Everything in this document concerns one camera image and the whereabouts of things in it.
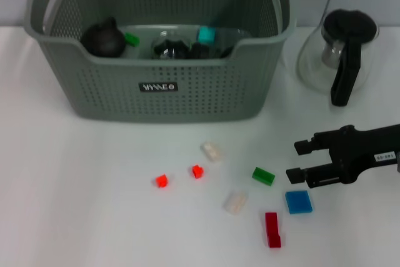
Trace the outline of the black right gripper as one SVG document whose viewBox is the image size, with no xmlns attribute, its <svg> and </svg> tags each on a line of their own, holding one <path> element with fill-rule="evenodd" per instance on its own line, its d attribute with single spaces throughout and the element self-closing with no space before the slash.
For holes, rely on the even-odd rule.
<svg viewBox="0 0 400 267">
<path fill-rule="evenodd" d="M 400 163 L 400 124 L 368 131 L 345 126 L 339 134 L 315 134 L 310 141 L 294 143 L 298 155 L 327 149 L 331 164 L 287 169 L 291 184 L 307 183 L 309 188 L 330 184 L 351 184 L 364 171 Z"/>
</svg>

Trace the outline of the teal square toy brick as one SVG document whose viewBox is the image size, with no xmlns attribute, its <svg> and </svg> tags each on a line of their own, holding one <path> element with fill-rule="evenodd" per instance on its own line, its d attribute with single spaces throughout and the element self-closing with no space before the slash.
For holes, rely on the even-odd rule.
<svg viewBox="0 0 400 267">
<path fill-rule="evenodd" d="M 216 39 L 216 29 L 208 26 L 201 26 L 197 32 L 197 42 L 201 44 L 214 44 Z"/>
</svg>

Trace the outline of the green stepped toy brick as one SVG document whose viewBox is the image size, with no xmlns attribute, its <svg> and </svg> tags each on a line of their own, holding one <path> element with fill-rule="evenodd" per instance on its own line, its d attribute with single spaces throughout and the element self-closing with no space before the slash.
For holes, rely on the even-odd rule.
<svg viewBox="0 0 400 267">
<path fill-rule="evenodd" d="M 140 39 L 131 33 L 124 33 L 124 38 L 125 42 L 132 47 L 137 47 L 140 45 Z"/>
</svg>

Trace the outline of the grey perforated storage basket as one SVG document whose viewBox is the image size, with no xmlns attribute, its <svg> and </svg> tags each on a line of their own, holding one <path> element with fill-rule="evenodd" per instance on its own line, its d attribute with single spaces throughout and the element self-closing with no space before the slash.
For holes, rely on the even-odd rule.
<svg viewBox="0 0 400 267">
<path fill-rule="evenodd" d="M 41 47 L 70 105 L 85 118 L 196 123 L 251 118 L 262 109 L 296 19 L 291 0 L 27 0 L 26 32 Z M 90 54 L 84 31 L 108 17 L 140 39 L 118 58 Z M 163 31 L 210 45 L 226 59 L 153 59 Z"/>
</svg>

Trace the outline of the green rectangular toy brick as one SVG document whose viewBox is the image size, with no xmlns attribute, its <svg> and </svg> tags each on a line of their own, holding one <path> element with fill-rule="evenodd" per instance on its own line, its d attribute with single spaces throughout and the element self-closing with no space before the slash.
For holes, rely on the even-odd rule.
<svg viewBox="0 0 400 267">
<path fill-rule="evenodd" d="M 259 167 L 256 167 L 255 170 L 253 171 L 252 178 L 255 179 L 256 181 L 259 181 L 260 183 L 263 183 L 267 186 L 272 186 L 274 180 L 275 180 L 276 175 L 272 174 L 266 170 L 263 170 Z"/>
</svg>

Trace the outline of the blue square toy brick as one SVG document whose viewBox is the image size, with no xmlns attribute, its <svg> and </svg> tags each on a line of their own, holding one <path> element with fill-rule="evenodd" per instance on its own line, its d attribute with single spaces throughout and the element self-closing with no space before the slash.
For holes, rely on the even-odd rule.
<svg viewBox="0 0 400 267">
<path fill-rule="evenodd" d="M 285 193 L 285 199 L 290 214 L 311 213 L 313 207 L 309 193 L 302 191 L 288 191 Z"/>
</svg>

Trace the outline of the dark red long toy brick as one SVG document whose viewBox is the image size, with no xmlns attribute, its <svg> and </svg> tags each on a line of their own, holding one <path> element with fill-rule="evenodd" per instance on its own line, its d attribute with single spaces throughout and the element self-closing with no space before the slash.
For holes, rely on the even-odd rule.
<svg viewBox="0 0 400 267">
<path fill-rule="evenodd" d="M 265 213 L 266 237 L 270 248 L 281 248 L 281 237 L 279 235 L 277 216 L 276 212 Z"/>
</svg>

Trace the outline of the white toy brick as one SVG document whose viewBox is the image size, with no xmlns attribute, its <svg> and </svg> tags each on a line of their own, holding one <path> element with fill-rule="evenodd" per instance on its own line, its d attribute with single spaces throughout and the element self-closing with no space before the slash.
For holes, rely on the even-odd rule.
<svg viewBox="0 0 400 267">
<path fill-rule="evenodd" d="M 242 191 L 233 191 L 227 197 L 223 208 L 229 214 L 236 215 L 241 212 L 246 201 L 248 199 L 248 194 Z"/>
<path fill-rule="evenodd" d="M 222 158 L 221 152 L 219 151 L 219 148 L 210 142 L 205 142 L 201 146 L 202 151 L 208 158 L 208 160 L 212 162 L 217 162 L 220 161 Z"/>
</svg>

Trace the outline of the black round ceramic teapot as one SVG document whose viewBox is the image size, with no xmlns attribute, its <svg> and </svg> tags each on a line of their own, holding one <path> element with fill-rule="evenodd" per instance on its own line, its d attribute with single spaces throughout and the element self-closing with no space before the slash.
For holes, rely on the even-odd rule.
<svg viewBox="0 0 400 267">
<path fill-rule="evenodd" d="M 87 28 L 80 42 L 90 54 L 101 58 L 118 58 L 126 48 L 125 36 L 114 17 Z"/>
</svg>

